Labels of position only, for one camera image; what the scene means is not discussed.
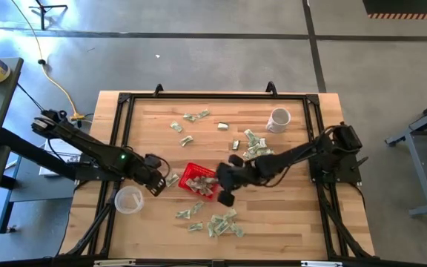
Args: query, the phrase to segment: white ceramic cup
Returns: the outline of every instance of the white ceramic cup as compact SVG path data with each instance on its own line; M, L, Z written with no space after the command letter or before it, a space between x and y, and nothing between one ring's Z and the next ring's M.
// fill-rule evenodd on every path
M266 124L266 130L272 133L282 133L291 121L290 113L284 108L275 108Z

